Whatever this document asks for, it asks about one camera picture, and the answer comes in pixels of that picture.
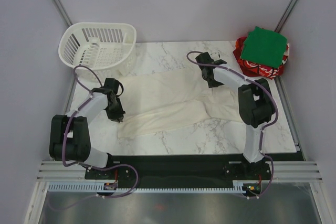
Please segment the cream white t shirt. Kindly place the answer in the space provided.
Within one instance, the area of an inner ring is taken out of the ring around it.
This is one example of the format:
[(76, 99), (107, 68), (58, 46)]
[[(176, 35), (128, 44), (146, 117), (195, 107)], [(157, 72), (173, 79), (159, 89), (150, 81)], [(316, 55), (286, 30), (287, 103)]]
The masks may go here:
[(120, 79), (125, 110), (118, 137), (133, 137), (215, 118), (242, 122), (238, 96), (226, 86), (209, 88), (195, 68)]

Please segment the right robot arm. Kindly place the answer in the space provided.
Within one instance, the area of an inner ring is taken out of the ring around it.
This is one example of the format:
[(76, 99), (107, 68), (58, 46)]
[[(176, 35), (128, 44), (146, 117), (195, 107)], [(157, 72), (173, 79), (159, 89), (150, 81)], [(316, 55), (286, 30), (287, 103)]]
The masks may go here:
[(239, 116), (246, 126), (244, 163), (240, 172), (245, 178), (254, 178), (266, 159), (262, 149), (265, 128), (275, 124), (279, 116), (268, 81), (264, 78), (252, 80), (227, 62), (213, 60), (208, 52), (196, 56), (193, 63), (199, 66), (210, 88), (226, 86), (237, 92)]

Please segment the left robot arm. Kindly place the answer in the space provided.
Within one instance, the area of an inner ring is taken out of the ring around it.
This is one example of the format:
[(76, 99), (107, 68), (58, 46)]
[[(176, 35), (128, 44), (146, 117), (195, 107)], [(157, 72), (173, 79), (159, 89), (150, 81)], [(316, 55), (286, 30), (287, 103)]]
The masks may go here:
[(121, 82), (106, 78), (104, 85), (89, 91), (81, 105), (65, 115), (55, 115), (51, 120), (49, 155), (68, 167), (73, 164), (92, 166), (103, 178), (111, 178), (115, 165), (108, 161), (109, 153), (91, 146), (89, 125), (105, 112), (113, 124), (121, 123), (125, 111), (120, 101), (124, 92)]

